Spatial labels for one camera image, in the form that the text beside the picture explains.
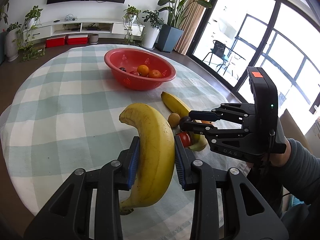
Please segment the person's right forearm sleeve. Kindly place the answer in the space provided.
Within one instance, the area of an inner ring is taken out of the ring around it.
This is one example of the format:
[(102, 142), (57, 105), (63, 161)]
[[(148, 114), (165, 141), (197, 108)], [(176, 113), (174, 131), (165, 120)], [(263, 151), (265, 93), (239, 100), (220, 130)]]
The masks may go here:
[(271, 155), (276, 181), (301, 201), (281, 217), (289, 239), (319, 239), (319, 159), (295, 139), (284, 154)]

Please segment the person's right hand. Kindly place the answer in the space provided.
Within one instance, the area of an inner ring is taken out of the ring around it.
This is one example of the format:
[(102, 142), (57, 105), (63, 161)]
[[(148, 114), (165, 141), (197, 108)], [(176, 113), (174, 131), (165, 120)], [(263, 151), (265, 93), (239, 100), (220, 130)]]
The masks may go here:
[(246, 164), (249, 168), (253, 168), (254, 166), (258, 166), (258, 165), (264, 165), (267, 163), (271, 163), (271, 165), (274, 167), (282, 167), (288, 162), (289, 157), (290, 157), (290, 153), (289, 154), (270, 154), (270, 155), (267, 154), (261, 160), (256, 161), (255, 163), (247, 162)]

